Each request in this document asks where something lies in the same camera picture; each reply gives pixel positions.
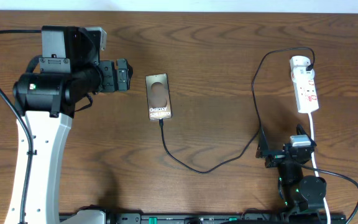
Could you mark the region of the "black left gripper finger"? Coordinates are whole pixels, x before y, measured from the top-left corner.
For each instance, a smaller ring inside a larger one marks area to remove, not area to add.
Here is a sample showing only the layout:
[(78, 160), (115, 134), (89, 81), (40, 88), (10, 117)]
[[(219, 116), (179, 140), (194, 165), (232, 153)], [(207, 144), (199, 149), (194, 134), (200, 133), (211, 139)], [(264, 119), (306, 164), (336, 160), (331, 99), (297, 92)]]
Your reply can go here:
[(130, 69), (130, 65), (125, 58), (120, 58), (116, 60), (116, 65), (119, 70), (128, 70)]
[(131, 69), (119, 69), (117, 70), (117, 90), (127, 91), (131, 86)]

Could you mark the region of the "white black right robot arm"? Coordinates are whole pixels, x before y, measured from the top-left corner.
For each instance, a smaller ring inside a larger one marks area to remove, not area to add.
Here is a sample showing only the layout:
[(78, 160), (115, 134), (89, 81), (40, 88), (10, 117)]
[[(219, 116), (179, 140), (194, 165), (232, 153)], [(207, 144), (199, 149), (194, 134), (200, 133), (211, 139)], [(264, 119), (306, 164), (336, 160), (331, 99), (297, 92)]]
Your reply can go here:
[(265, 159), (266, 168), (278, 169), (278, 192), (285, 208), (276, 219), (286, 223), (344, 223), (346, 216), (338, 213), (329, 217), (322, 213), (327, 183), (322, 177), (304, 175), (302, 165), (311, 160), (316, 143), (301, 125), (281, 150), (271, 149), (262, 128), (259, 129), (257, 158)]

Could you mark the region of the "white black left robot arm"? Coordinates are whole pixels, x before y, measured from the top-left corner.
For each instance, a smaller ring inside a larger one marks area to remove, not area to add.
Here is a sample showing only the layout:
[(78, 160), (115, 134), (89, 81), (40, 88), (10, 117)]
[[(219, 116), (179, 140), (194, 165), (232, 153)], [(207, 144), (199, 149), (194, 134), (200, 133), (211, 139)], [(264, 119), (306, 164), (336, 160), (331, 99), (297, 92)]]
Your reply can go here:
[(42, 54), (13, 87), (18, 154), (6, 223), (59, 223), (62, 158), (76, 104), (98, 93), (127, 91), (133, 74), (124, 58), (101, 60), (100, 27), (43, 26)]

